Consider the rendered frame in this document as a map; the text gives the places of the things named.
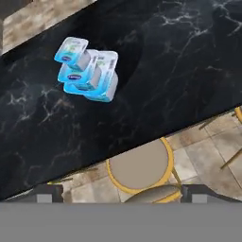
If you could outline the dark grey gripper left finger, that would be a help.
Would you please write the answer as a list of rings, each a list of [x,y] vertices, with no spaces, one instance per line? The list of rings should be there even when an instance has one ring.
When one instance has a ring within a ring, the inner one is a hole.
[[[63,203],[62,193],[63,187],[59,184],[42,184],[6,202]]]

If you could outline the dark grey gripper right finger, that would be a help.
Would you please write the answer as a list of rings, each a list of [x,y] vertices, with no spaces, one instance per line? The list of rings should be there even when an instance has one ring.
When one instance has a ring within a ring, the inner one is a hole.
[[[181,203],[241,203],[241,200],[216,193],[204,184],[184,184],[181,193]]]

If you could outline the medium blue yogurt container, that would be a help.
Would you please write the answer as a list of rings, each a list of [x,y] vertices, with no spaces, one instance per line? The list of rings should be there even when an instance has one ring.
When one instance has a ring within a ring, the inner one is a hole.
[[[101,69],[97,65],[99,52],[87,49],[84,52],[84,58],[87,56],[90,56],[90,61],[84,71],[75,70],[64,63],[60,68],[58,81],[74,84],[81,90],[94,90],[101,77]]]

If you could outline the large blue yogurt container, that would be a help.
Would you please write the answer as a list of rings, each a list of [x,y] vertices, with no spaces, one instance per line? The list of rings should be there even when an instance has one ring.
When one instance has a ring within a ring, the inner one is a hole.
[[[87,82],[88,88],[84,90],[80,84],[64,84],[63,90],[68,94],[83,95],[93,101],[111,102],[118,83],[115,73],[117,61],[116,52],[100,51],[94,75]]]

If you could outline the small blue yogurt container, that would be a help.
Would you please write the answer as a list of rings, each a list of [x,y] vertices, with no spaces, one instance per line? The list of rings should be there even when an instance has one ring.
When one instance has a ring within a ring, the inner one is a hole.
[[[54,60],[84,71],[91,60],[91,55],[86,51],[88,43],[86,39],[67,37],[55,54]]]

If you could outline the yellow stool with beige seat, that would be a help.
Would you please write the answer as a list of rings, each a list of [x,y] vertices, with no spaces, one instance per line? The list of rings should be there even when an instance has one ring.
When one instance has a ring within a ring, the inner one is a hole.
[[[130,194],[126,203],[168,203],[182,196],[174,154],[164,137],[106,160],[113,185]]]

